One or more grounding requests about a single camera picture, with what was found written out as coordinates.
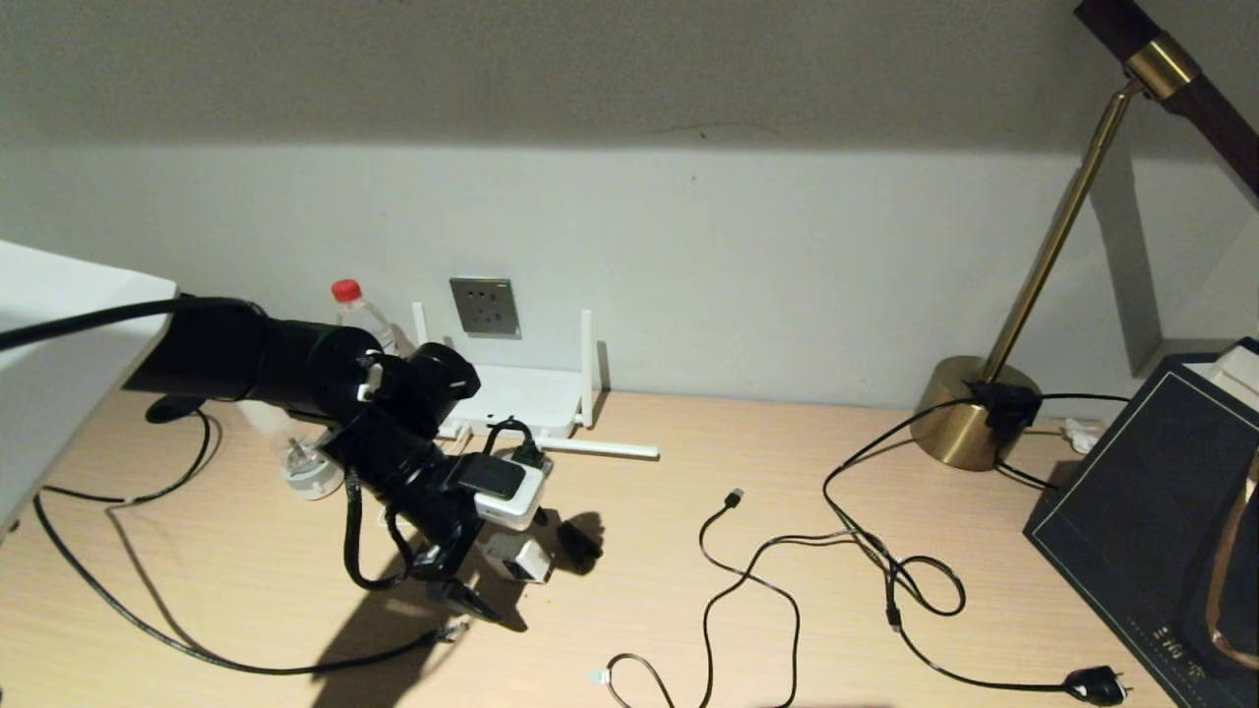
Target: white router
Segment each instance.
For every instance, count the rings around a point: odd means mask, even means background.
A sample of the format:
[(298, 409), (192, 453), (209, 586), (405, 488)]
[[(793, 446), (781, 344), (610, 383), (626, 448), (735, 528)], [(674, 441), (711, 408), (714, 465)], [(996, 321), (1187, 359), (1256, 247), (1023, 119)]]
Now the white router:
[[(429, 341), (424, 321), (424, 305), (414, 302), (412, 315), (415, 321), (418, 343)], [(477, 364), (481, 391), (466, 401), (460, 401), (447, 416), (439, 435), (460, 438), (463, 435), (487, 435), (490, 426), (515, 417), (529, 426), (534, 442), (544, 450), (594, 452), (622, 457), (660, 457), (660, 448), (648, 445), (623, 445), (572, 440), (573, 430), (580, 425), (594, 427), (594, 399), (603, 388), (594, 360), (594, 330), (590, 310), (582, 310), (582, 370), (529, 369)], [(502, 430), (501, 437), (524, 437), (514, 430)]]

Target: desk lamp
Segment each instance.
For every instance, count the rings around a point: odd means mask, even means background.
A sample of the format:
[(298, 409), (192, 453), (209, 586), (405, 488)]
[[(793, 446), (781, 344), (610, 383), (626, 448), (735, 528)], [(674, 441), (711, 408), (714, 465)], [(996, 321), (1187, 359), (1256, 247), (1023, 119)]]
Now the desk lamp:
[(1039, 401), (1040, 396), (1036, 383), (1006, 359), (1031, 315), (1133, 96), (1144, 94), (1167, 112), (1188, 118), (1259, 198), (1259, 137), (1170, 34), (1132, 0), (1084, 0), (1075, 8), (1075, 16), (1123, 63), (1128, 82), (1107, 103), (1080, 169), (1066, 188), (1065, 199), (987, 359), (952, 357), (932, 373), (918, 404), (919, 412), (959, 398), (980, 401), (940, 408), (910, 428), (927, 454), (953, 467), (993, 469), (1010, 454), (1030, 422), (1031, 416), (1017, 413), (1017, 403), (1013, 414), (997, 409), (1011, 399)]

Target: white wall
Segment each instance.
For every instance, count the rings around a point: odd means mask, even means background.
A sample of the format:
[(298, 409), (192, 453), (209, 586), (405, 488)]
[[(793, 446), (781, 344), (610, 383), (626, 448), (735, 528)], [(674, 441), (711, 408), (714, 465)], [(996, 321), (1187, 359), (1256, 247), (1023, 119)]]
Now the white wall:
[[(635, 391), (912, 406), (1121, 83), (1053, 1), (50, 5), (0, 9), (0, 237), (288, 317), (359, 277), (480, 362), (575, 367), (592, 307)], [(1146, 6), (1259, 122), (1254, 4)], [(1094, 203), (1012, 363), (1128, 392), (1253, 331), (1259, 217), (1192, 128), (1134, 106)], [(524, 339), (460, 336), (452, 275), (511, 277)]]

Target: desk surface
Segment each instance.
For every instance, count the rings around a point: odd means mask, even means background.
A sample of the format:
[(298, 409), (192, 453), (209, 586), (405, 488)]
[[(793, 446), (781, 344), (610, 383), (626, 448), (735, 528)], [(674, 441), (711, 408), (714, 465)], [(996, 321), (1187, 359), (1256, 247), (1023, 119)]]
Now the desk surface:
[[(149, 426), (150, 396), (113, 397), (58, 467), (64, 486), (130, 495), (183, 472), (200, 426)], [(344, 495), (302, 501), (282, 484), (268, 442), (227, 404), (218, 455), (193, 482), (118, 514), (149, 581), (179, 627), (237, 661), (286, 666), (400, 644), (432, 617), (418, 583), (365, 595), (341, 567)], [(679, 705), (704, 690), (700, 612), (731, 577), (704, 563), (700, 523), (731, 488), (743, 504), (710, 532), (718, 558), (743, 566), (762, 540), (837, 529), (820, 496), (826, 472), (898, 422), (901, 412), (612, 393), (596, 440), (660, 445), (656, 462), (556, 455), (544, 504), (565, 518), (602, 517), (606, 554), (587, 576), (529, 586), (529, 630), (473, 622), (452, 646), (311, 677), (258, 677), (186, 658), (131, 627), (57, 556), (28, 509), (0, 545), (0, 689), (4, 708), (55, 705), (614, 705), (590, 683), (621, 651), (650, 659)], [(1011, 464), (1047, 476), (1076, 456), (1050, 435), (1025, 436)], [(1171, 700), (1021, 529), (1036, 494), (995, 472), (962, 472), (903, 445), (845, 472), (840, 504), (894, 553), (925, 553), (967, 583), (961, 616), (928, 615), (905, 598), (905, 626), (940, 665), (981, 679), (1054, 683), (1110, 664), (1136, 688), (1133, 707)], [(164, 625), (118, 532), (98, 505), (45, 495), (81, 561), (128, 606)], [(364, 527), (368, 571), (390, 561), (383, 529)], [(963, 685), (919, 663), (889, 630), (883, 581), (854, 547), (778, 547), (758, 572), (801, 605), (802, 708), (1066, 707), (1063, 694)], [(927, 592), (952, 601), (943, 581)], [(789, 687), (792, 614), (747, 587), (713, 612), (714, 707), (781, 703)], [(647, 674), (617, 668), (637, 707), (663, 705)]]

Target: water bottle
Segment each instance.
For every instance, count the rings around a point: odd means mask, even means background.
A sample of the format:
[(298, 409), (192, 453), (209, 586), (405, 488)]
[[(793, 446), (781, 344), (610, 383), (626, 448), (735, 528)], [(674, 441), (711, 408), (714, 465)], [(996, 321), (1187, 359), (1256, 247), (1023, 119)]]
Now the water bottle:
[(339, 280), (332, 283), (332, 297), (336, 299), (336, 324), (359, 328), (380, 343), (380, 350), (385, 354), (398, 354), (398, 345), (394, 343), (393, 328), (389, 320), (380, 314), (380, 310), (363, 296), (359, 281), (353, 278)]

